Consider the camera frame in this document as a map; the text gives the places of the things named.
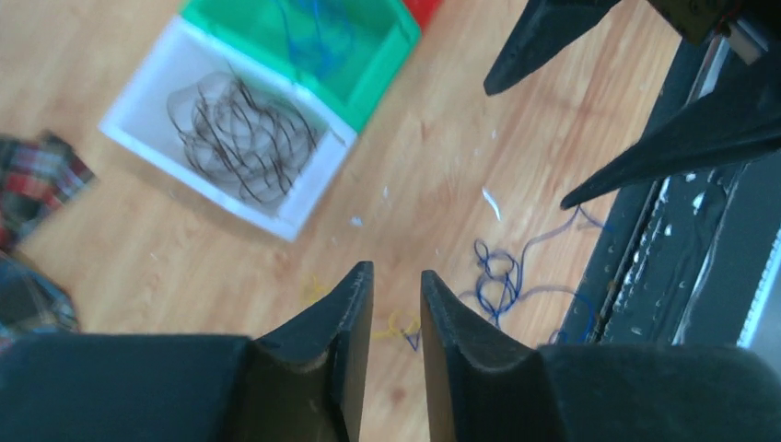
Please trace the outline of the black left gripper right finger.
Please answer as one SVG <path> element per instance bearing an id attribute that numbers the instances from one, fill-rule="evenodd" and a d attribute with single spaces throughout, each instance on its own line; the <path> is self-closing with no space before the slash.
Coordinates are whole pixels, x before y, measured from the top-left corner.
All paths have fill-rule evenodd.
<path id="1" fill-rule="evenodd" d="M 776 441 L 780 381 L 735 347 L 529 348 L 431 270 L 421 325 L 434 441 Z"/>

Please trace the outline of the yellow cable small bundle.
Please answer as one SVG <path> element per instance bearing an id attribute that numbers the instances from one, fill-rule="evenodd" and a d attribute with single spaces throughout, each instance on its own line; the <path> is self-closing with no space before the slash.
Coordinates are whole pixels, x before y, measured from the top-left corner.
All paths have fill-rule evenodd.
<path id="1" fill-rule="evenodd" d="M 310 307 L 328 295 L 330 291 L 330 287 L 322 284 L 313 274 L 302 286 L 301 304 L 303 307 Z M 394 310 L 388 315 L 385 326 L 380 330 L 373 331 L 371 337 L 374 340 L 404 340 L 416 352 L 422 338 L 421 322 L 410 312 Z"/>

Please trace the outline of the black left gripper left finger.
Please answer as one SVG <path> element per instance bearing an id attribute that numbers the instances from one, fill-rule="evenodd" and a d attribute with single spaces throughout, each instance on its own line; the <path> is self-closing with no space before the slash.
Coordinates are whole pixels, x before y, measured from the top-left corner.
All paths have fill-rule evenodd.
<path id="1" fill-rule="evenodd" d="M 5 441 L 356 441 L 374 266 L 264 336 L 32 335 L 1 356 Z"/>

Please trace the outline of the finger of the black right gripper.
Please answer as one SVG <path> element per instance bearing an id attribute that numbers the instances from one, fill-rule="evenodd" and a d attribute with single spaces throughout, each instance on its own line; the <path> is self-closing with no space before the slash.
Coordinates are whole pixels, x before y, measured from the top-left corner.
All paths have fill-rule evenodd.
<path id="1" fill-rule="evenodd" d="M 484 80 L 500 94 L 537 71 L 594 28 L 617 0 L 530 0 Z"/>
<path id="2" fill-rule="evenodd" d="M 563 210 L 625 186 L 745 161 L 780 150 L 780 56 L 766 54 L 681 109 L 596 171 Z"/>

